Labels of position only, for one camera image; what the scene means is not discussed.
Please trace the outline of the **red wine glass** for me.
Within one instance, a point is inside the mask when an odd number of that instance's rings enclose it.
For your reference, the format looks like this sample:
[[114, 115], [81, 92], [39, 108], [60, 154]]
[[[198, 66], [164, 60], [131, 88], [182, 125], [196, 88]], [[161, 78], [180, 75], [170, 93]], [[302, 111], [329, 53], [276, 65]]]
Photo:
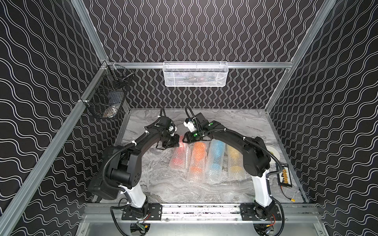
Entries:
[[186, 170], [190, 163], [189, 144], [183, 143], [183, 135], [180, 136], [179, 146], [173, 152], [170, 167], [177, 170]]

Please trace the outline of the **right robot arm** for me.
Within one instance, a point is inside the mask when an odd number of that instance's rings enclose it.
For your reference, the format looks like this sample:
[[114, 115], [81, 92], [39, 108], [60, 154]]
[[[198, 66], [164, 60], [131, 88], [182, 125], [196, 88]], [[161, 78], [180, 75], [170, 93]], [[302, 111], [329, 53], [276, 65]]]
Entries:
[[254, 211], [256, 218], [266, 220], [276, 216], [280, 202], [271, 193], [269, 177], [280, 174], [283, 166], [260, 137], [247, 137], [226, 128], [218, 121], [208, 121], [202, 113], [187, 118], [184, 126], [189, 129], [183, 142], [192, 144], [203, 141], [205, 137], [222, 141], [239, 151], [243, 156], [243, 167], [252, 176], [255, 188]]

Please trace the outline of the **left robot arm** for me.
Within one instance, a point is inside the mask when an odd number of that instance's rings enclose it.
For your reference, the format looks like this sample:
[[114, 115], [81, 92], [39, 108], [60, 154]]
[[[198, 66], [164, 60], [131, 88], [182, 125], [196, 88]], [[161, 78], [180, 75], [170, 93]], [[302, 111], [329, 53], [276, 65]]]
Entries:
[[101, 170], [103, 184], [108, 189], [126, 195], [131, 212], [137, 219], [148, 215], [148, 199], [139, 184], [142, 174], [142, 157], [154, 144], [161, 142], [162, 150], [179, 145], [176, 126], [167, 116], [160, 115], [145, 132], [131, 143], [115, 151]]

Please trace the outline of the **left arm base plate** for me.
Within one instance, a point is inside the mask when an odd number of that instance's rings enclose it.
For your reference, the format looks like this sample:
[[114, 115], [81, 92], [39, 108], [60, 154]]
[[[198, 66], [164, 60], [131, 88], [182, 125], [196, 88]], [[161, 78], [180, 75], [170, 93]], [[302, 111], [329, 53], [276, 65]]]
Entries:
[[163, 206], [158, 203], [144, 204], [142, 208], [128, 206], [123, 210], [121, 219], [124, 221], [161, 220]]

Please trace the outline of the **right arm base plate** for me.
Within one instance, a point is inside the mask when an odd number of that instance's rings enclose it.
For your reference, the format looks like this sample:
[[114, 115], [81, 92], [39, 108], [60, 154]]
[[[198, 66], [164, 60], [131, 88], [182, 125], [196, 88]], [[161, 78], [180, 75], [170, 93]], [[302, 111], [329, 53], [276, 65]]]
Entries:
[[243, 221], [280, 221], [282, 219], [280, 209], [274, 202], [267, 207], [262, 207], [257, 203], [241, 204], [240, 214]]

